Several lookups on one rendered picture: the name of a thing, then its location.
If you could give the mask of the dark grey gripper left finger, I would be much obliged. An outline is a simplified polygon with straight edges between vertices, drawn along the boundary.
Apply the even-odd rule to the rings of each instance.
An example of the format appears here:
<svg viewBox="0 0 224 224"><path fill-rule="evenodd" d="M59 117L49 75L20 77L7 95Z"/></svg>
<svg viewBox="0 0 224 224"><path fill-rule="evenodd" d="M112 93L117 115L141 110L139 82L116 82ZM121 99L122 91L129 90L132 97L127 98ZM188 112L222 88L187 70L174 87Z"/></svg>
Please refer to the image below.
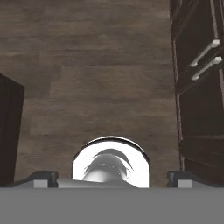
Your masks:
<svg viewBox="0 0 224 224"><path fill-rule="evenodd" d="M19 180L10 187L20 188L57 188L59 174L56 171L35 171L25 179Z"/></svg>

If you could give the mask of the dark brown cabinet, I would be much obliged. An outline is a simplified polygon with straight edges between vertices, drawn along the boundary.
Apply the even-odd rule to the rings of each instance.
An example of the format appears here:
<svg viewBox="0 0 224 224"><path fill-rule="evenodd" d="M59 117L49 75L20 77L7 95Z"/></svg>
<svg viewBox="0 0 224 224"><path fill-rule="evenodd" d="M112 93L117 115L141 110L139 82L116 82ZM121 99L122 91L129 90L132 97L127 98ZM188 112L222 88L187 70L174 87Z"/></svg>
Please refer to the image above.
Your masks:
<svg viewBox="0 0 224 224"><path fill-rule="evenodd" d="M0 73L0 186L14 182L25 88Z"/></svg>

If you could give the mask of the white round thing, black rim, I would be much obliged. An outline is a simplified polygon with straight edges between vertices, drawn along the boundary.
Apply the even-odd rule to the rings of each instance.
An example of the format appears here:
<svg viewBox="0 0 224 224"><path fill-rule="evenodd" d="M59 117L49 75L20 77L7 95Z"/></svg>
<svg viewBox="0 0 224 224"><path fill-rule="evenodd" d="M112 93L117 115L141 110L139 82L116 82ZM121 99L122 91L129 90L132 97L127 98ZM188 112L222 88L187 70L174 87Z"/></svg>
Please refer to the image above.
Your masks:
<svg viewBox="0 0 224 224"><path fill-rule="evenodd" d="M150 169L150 160L137 143L121 136L102 136L73 157L71 179L149 188Z"/></svg>

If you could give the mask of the dark brown cupboard base panel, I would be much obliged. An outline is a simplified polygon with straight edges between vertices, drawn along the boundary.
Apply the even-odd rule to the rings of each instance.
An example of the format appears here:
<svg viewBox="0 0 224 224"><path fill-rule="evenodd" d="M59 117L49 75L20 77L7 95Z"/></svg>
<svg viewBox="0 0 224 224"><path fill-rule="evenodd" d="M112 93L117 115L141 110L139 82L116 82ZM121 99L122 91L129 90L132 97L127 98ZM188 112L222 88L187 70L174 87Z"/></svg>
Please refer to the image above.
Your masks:
<svg viewBox="0 0 224 224"><path fill-rule="evenodd" d="M224 185L224 137L186 137L178 149L182 170L212 184Z"/></svg>

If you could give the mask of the dark brown cupboard door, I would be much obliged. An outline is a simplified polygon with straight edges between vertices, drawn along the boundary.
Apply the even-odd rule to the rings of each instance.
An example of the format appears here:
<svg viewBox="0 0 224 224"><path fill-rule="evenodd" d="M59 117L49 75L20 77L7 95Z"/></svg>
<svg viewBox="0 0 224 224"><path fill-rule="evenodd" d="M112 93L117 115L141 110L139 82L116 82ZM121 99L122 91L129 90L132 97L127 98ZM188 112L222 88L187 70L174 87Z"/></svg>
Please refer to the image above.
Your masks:
<svg viewBox="0 0 224 224"><path fill-rule="evenodd" d="M211 68L197 80L175 85L178 140L224 137L224 69Z"/></svg>
<svg viewBox="0 0 224 224"><path fill-rule="evenodd" d="M224 69L224 0L171 0L171 40L176 83L190 79L209 61L221 56L222 62L211 68ZM211 49L196 67L193 60L214 40Z"/></svg>

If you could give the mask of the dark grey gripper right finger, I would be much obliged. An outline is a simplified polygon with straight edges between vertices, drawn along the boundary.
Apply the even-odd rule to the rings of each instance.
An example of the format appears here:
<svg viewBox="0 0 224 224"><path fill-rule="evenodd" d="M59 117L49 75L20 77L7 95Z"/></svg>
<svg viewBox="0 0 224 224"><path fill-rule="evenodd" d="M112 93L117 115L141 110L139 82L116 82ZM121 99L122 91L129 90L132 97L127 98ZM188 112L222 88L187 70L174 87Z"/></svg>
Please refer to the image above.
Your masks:
<svg viewBox="0 0 224 224"><path fill-rule="evenodd" d="M201 178L196 177L188 171L169 171L167 173L168 187L176 188L204 188L215 187L215 184L211 184Z"/></svg>

